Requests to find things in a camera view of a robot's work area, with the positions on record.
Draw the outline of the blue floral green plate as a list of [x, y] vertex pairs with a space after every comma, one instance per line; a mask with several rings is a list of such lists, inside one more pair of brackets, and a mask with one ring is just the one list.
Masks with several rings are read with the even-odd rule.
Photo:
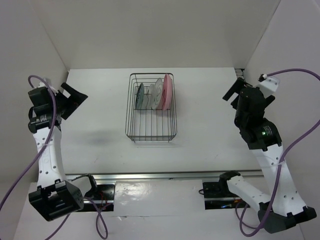
[[145, 86], [143, 83], [141, 83], [138, 87], [137, 93], [136, 93], [136, 99], [135, 99], [135, 109], [140, 110], [143, 101], [144, 101], [144, 95], [145, 95]]

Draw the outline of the pink plastic plate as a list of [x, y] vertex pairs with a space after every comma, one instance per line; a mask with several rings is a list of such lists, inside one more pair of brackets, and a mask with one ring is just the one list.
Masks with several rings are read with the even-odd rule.
[[162, 84], [162, 94], [160, 103], [157, 107], [159, 110], [168, 110], [170, 108], [171, 99], [173, 95], [173, 80], [169, 74], [164, 76], [163, 84]]

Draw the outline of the clear glass plate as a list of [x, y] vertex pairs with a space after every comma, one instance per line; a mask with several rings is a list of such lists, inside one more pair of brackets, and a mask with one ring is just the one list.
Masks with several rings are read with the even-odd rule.
[[147, 104], [146, 104], [146, 109], [147, 110], [151, 110], [152, 109], [152, 104], [153, 104], [153, 90], [154, 90], [155, 85], [151, 84], [148, 87], [148, 91], [147, 91]]

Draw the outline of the white plate dark rim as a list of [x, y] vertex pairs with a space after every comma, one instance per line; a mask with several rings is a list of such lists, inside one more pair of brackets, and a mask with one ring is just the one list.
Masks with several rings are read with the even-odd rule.
[[158, 78], [153, 89], [152, 89], [152, 100], [151, 100], [151, 109], [156, 110], [161, 102], [163, 92], [163, 81], [161, 78]]

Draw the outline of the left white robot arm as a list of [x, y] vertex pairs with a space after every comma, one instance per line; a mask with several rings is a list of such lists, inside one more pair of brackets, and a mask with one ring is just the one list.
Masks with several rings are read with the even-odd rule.
[[48, 222], [82, 210], [84, 198], [97, 197], [99, 187], [91, 174], [67, 180], [61, 152], [61, 122], [88, 98], [67, 83], [62, 83], [69, 96], [61, 91], [51, 97], [48, 88], [41, 85], [28, 92], [33, 104], [28, 113], [28, 128], [33, 134], [38, 159], [36, 191], [29, 193], [29, 203]]

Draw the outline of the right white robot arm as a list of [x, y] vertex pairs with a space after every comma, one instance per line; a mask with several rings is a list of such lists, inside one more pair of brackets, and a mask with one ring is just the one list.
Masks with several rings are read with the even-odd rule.
[[218, 190], [223, 196], [234, 194], [255, 210], [259, 225], [256, 233], [265, 229], [274, 234], [295, 227], [317, 217], [316, 210], [307, 206], [294, 184], [285, 161], [281, 136], [274, 123], [264, 116], [265, 109], [274, 100], [279, 80], [264, 75], [258, 85], [252, 86], [239, 77], [223, 100], [231, 102], [236, 110], [234, 124], [242, 139], [256, 157], [271, 194], [266, 194], [248, 183], [239, 172], [228, 171], [220, 175]]

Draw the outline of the aluminium front rail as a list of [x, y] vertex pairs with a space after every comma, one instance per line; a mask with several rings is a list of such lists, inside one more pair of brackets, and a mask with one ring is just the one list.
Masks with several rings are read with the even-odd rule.
[[190, 171], [190, 172], [147, 172], [147, 173], [103, 173], [91, 174], [97, 183], [113, 183], [117, 181], [162, 181], [162, 180], [215, 180], [223, 171]]

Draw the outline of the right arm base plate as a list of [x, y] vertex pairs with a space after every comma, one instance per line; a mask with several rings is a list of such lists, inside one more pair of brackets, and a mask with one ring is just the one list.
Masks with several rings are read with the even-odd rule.
[[244, 208], [246, 203], [233, 193], [222, 190], [219, 182], [203, 182], [198, 191], [204, 197], [205, 210]]

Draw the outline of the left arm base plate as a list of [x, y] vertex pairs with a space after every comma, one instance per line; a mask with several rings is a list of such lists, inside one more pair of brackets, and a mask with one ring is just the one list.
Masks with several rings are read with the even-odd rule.
[[91, 190], [84, 196], [94, 201], [97, 207], [103, 212], [114, 211], [114, 199], [115, 199], [114, 183], [98, 184], [95, 191]]

